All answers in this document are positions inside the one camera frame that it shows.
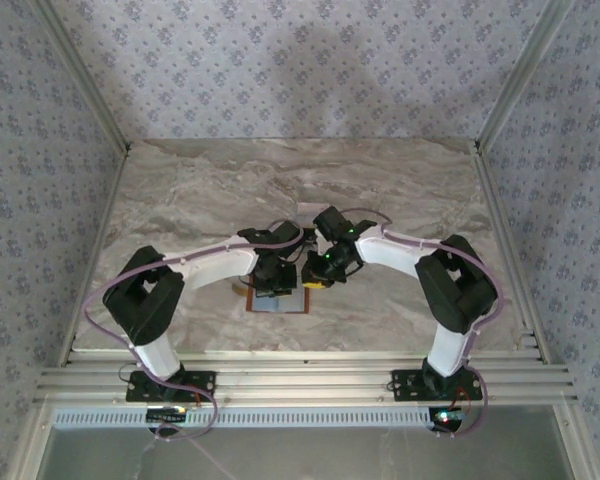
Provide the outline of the grey metal panel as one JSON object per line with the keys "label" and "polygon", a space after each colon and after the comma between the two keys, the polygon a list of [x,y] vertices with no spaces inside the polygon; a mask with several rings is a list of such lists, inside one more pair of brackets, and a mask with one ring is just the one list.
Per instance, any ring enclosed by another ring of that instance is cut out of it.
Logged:
{"label": "grey metal panel", "polygon": [[35,480],[575,480],[549,423],[464,438],[425,429],[56,430]]}

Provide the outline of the small controller circuit board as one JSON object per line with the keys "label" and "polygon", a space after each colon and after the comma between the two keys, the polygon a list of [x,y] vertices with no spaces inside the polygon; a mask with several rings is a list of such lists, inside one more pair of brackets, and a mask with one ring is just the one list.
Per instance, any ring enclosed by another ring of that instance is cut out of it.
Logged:
{"label": "small controller circuit board", "polygon": [[147,424],[178,424],[186,421],[187,410],[184,407],[149,407],[145,414]]}
{"label": "small controller circuit board", "polygon": [[429,409],[429,416],[432,421],[432,426],[430,427],[432,431],[455,434],[466,418],[466,413],[459,407],[435,407]]}

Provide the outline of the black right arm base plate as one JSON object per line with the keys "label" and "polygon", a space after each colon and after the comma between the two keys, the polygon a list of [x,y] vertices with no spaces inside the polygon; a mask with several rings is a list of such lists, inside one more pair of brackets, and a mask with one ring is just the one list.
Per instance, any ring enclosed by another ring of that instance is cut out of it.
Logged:
{"label": "black right arm base plate", "polygon": [[469,400],[482,400],[483,391],[476,374],[464,368],[450,377],[423,370],[393,370],[386,385],[396,402],[451,401],[460,391]]}

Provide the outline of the brown leather card holder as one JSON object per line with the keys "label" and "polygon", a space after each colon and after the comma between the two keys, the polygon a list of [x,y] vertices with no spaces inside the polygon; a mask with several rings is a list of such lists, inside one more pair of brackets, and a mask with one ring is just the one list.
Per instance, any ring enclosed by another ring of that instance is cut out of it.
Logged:
{"label": "brown leather card holder", "polygon": [[307,314],[310,307],[309,290],[294,289],[290,295],[279,297],[257,296],[256,290],[240,279],[231,283],[232,291],[246,299],[246,310],[267,314]]}

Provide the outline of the aluminium corner post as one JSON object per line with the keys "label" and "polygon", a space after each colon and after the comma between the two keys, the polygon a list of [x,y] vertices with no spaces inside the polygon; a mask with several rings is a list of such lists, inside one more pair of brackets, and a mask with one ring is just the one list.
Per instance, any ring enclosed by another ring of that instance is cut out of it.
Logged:
{"label": "aluminium corner post", "polygon": [[493,146],[575,3],[576,0],[546,0],[476,139],[480,155]]}
{"label": "aluminium corner post", "polygon": [[112,111],[96,85],[95,79],[90,74],[78,49],[74,46],[69,32],[64,27],[50,0],[26,0],[26,2],[40,21],[51,44],[85,102],[95,115],[109,143],[118,153],[125,155],[128,152],[129,142],[118,126]]}

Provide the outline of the aluminium side rail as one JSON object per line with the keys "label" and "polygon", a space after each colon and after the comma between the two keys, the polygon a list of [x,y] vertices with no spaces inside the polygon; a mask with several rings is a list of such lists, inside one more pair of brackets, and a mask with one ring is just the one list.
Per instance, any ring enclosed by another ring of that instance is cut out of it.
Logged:
{"label": "aluminium side rail", "polygon": [[82,313],[81,313],[82,305],[83,305],[84,301],[87,299],[87,294],[89,293],[89,288],[90,288],[90,285],[91,285],[91,282],[92,282],[92,279],[93,279],[93,276],[94,276],[94,273],[95,273],[95,270],[97,267],[97,262],[98,262],[98,259],[100,256],[100,252],[101,252],[101,249],[104,244],[107,226],[109,224],[109,219],[111,216],[111,212],[112,212],[112,208],[113,208],[113,205],[115,202],[117,191],[118,191],[118,188],[120,185],[124,167],[125,167],[127,158],[129,156],[129,150],[130,150],[130,146],[127,145],[126,149],[122,153],[122,156],[120,157],[120,162],[116,168],[115,175],[113,176],[113,179],[112,179],[111,188],[110,188],[109,194],[107,196],[103,215],[99,222],[99,227],[98,227],[98,230],[96,233],[95,243],[93,245],[93,248],[91,250],[91,253],[90,253],[90,256],[89,256],[89,259],[87,262],[86,273],[85,273],[85,276],[84,276],[84,278],[80,284],[80,287],[78,289],[77,296],[76,296],[76,303],[75,303],[72,313],[69,317],[68,329],[67,329],[66,335],[64,337],[60,352],[58,354],[58,358],[56,361],[57,367],[65,367],[66,366],[67,361],[68,361],[69,356],[72,351],[72,345],[73,345],[73,342],[75,339],[75,334],[77,332],[78,326],[79,326],[81,318],[82,318]]}
{"label": "aluminium side rail", "polygon": [[500,199],[493,172],[489,163],[479,153],[477,147],[473,147],[473,158],[479,183],[495,231],[499,253],[504,262],[505,276],[509,283],[511,301],[517,318],[526,330],[534,334],[540,359],[547,364],[553,363],[554,358],[544,334],[541,316],[516,249],[506,210]]}

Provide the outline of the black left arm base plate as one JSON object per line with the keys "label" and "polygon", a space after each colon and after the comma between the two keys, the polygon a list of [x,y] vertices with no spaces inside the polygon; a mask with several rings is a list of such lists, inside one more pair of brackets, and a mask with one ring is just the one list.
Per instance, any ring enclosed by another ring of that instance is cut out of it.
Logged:
{"label": "black left arm base plate", "polygon": [[[168,383],[195,387],[213,395],[216,389],[216,373],[214,371],[184,370],[167,379]],[[133,371],[129,378],[126,397],[127,402],[201,402],[210,400],[200,394],[181,389],[167,388],[154,382],[144,371]]]}

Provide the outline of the aluminium front frame rails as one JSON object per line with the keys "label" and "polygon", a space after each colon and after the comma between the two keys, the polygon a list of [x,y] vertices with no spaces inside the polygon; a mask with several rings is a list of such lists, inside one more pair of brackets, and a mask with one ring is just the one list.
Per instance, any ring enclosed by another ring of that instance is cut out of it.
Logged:
{"label": "aluminium front frame rails", "polygon": [[[43,371],[37,403],[118,405],[125,384],[118,377],[127,363],[122,351],[78,351],[66,366]],[[217,374],[215,397],[238,406],[373,406],[392,403],[386,386],[397,369],[415,369],[422,360],[395,352],[208,352],[184,354],[190,370]],[[493,405],[574,403],[577,394],[568,368],[542,361],[536,349],[480,352],[471,361],[487,384]]]}

